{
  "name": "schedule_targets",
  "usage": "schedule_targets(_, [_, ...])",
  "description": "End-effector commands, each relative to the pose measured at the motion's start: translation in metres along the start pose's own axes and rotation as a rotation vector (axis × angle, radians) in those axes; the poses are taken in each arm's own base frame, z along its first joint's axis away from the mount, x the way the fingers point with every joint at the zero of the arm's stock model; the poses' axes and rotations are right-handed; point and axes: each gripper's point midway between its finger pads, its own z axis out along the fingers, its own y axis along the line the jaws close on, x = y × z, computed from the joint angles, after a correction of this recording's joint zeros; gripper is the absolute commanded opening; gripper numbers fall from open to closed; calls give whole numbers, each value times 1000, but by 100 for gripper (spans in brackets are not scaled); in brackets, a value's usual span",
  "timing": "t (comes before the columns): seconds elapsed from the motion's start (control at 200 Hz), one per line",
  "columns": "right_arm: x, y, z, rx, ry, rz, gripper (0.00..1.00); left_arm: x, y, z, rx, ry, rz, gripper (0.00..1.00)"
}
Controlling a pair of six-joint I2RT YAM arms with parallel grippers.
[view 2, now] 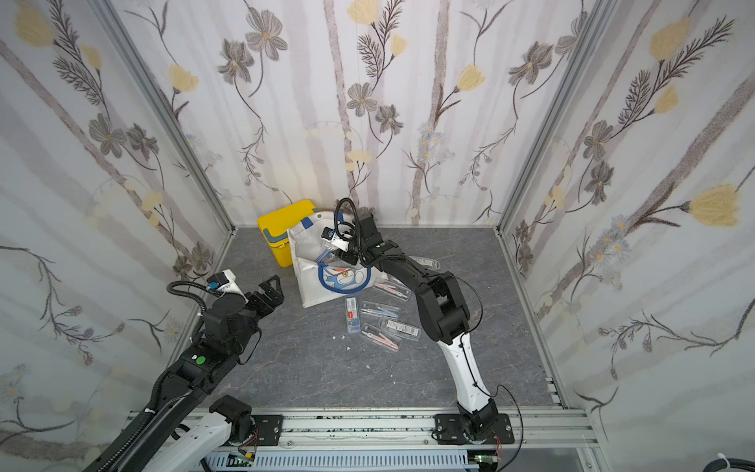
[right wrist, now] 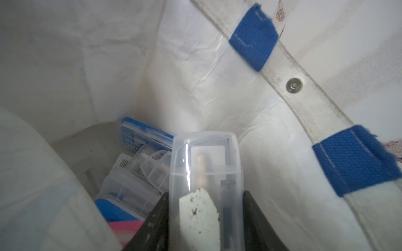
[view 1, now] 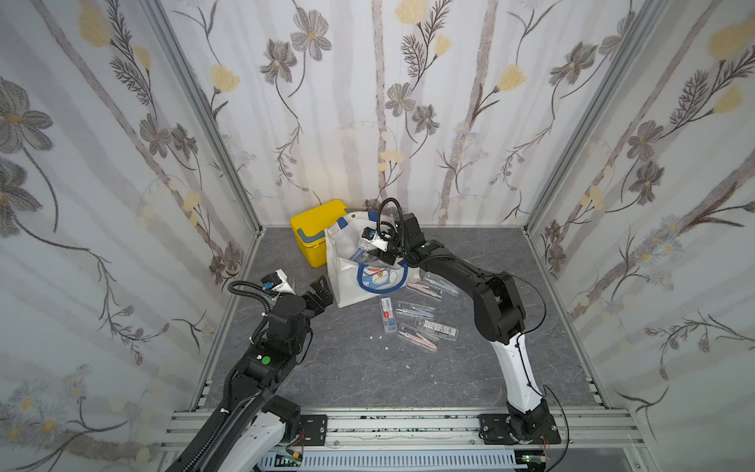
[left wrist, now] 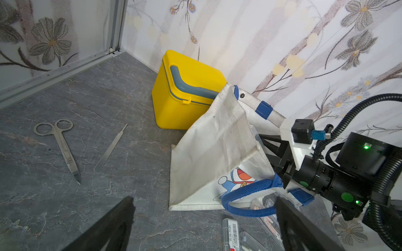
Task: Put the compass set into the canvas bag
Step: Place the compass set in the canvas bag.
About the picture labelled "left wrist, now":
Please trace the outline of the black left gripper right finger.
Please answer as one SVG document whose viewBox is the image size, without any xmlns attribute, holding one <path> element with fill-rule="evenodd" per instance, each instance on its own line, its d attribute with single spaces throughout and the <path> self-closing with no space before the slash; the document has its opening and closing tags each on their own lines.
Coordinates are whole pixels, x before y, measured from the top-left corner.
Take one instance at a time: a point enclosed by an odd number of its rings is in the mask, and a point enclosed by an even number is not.
<svg viewBox="0 0 402 251">
<path fill-rule="evenodd" d="M 286 251 L 342 251 L 343 248 L 302 215 L 289 201 L 275 202 L 277 220 Z"/>
</svg>

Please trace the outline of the clear case with red label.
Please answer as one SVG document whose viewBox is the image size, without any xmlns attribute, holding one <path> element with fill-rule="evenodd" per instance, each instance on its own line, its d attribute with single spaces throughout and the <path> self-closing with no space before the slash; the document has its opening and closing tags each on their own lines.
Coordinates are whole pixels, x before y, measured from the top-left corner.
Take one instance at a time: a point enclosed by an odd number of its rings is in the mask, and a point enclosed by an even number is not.
<svg viewBox="0 0 402 251">
<path fill-rule="evenodd" d="M 222 221 L 223 251 L 240 251 L 239 226 L 236 220 L 225 218 Z"/>
</svg>

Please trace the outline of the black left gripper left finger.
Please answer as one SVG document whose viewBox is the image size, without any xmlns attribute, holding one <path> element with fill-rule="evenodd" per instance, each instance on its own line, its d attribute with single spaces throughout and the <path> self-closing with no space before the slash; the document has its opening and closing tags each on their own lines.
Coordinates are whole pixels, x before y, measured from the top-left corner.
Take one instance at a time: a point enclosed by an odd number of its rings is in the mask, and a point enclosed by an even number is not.
<svg viewBox="0 0 402 251">
<path fill-rule="evenodd" d="M 125 251 L 134 223 L 134 214 L 134 198 L 127 196 L 64 250 Z"/>
</svg>

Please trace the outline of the white canvas cartoon tote bag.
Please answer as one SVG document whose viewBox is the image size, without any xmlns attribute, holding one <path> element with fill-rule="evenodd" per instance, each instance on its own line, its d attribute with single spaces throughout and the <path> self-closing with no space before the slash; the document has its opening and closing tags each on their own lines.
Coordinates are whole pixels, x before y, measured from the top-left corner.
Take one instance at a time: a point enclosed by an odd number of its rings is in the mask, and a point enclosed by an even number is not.
<svg viewBox="0 0 402 251">
<path fill-rule="evenodd" d="M 251 217 L 252 200 L 272 193 L 297 207 L 314 200 L 305 188 L 276 174 L 253 122 L 278 126 L 279 139 L 290 145 L 296 169 L 313 151 L 311 143 L 294 140 L 295 119 L 282 117 L 267 103 L 227 84 L 172 148 L 169 210 L 226 209 Z"/>
</svg>

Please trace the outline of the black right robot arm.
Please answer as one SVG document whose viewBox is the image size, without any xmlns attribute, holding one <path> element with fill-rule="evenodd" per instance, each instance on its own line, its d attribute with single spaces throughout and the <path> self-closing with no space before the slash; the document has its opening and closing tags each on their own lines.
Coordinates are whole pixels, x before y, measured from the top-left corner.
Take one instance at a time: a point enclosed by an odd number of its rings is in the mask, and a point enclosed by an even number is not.
<svg viewBox="0 0 402 251">
<path fill-rule="evenodd" d="M 261 136 L 284 185 L 293 181 L 321 195 L 346 221 L 363 216 L 394 251 L 402 248 L 402 202 L 390 194 L 402 173 L 402 149 L 354 132 L 342 143 L 335 139 L 369 106 L 401 100 L 401 94 L 376 95 L 354 106 L 337 126 L 318 131 L 310 119 L 282 120 L 280 135 Z"/>
</svg>

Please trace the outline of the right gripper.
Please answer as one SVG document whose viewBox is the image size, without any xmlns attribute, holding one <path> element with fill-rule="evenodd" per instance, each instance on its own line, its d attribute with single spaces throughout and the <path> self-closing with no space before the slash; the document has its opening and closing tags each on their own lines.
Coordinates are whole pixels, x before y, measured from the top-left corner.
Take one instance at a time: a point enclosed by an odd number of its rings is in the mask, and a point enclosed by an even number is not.
<svg viewBox="0 0 402 251">
<path fill-rule="evenodd" d="M 314 161 L 308 155 L 302 155 L 302 162 L 297 169 L 296 158 L 293 157 L 291 145 L 282 141 L 280 136 L 259 135 L 263 145 L 272 152 L 267 158 L 276 174 L 280 176 L 284 187 L 291 181 L 296 182 L 307 190 L 322 195 L 330 186 L 333 178 L 333 168 L 324 162 Z"/>
</svg>

